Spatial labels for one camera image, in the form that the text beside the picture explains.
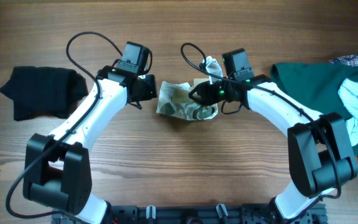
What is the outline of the white beige garment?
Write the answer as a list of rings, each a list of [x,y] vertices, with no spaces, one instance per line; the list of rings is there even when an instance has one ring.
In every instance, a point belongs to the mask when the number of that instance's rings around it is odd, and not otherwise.
[[[163,81],[156,113],[188,121],[213,119],[218,114],[218,105],[202,106],[190,99],[188,94],[194,87],[187,82],[172,84]]]

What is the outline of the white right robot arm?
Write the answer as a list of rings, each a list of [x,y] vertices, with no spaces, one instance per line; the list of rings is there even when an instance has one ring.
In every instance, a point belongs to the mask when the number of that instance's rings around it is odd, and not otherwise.
[[[274,124],[288,139],[291,182],[269,204],[271,223],[291,223],[325,198],[337,199],[358,168],[343,118],[307,108],[265,75],[255,76],[244,49],[223,54],[226,77],[212,74],[203,59],[196,70],[210,77],[191,90],[201,105],[237,101]]]

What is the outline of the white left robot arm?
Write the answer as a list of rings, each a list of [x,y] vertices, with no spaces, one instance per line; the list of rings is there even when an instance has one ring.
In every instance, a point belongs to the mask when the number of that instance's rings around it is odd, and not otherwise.
[[[128,42],[120,59],[97,72],[92,92],[63,124],[47,136],[29,139],[24,198],[81,223],[114,223],[111,204],[91,191],[90,152],[125,105],[141,109],[141,101],[156,98],[151,63],[147,47]]]

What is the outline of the dark green garment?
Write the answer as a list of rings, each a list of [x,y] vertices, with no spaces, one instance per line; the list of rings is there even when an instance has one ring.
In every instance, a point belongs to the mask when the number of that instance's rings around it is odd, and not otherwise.
[[[279,89],[312,110],[351,118],[338,90],[345,79],[358,82],[358,68],[332,63],[276,63],[270,70]],[[352,146],[358,156],[358,144]]]

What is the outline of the black folded garment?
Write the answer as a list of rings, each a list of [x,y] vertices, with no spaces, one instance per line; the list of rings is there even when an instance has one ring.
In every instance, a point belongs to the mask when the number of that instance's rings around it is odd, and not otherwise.
[[[13,101],[15,121],[67,119],[73,105],[88,95],[85,79],[75,70],[33,66],[14,67],[0,92]]]

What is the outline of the red plaid garment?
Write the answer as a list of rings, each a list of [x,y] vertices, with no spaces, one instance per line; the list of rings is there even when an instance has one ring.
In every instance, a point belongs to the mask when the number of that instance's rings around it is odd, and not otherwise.
[[[329,60],[332,64],[341,64],[358,68],[358,55],[345,55]]]

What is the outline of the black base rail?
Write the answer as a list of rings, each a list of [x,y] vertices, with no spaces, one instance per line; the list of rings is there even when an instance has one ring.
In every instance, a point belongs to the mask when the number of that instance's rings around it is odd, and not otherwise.
[[[113,206],[113,223],[272,223],[266,204],[227,206],[224,213],[217,206],[207,207],[136,207]]]

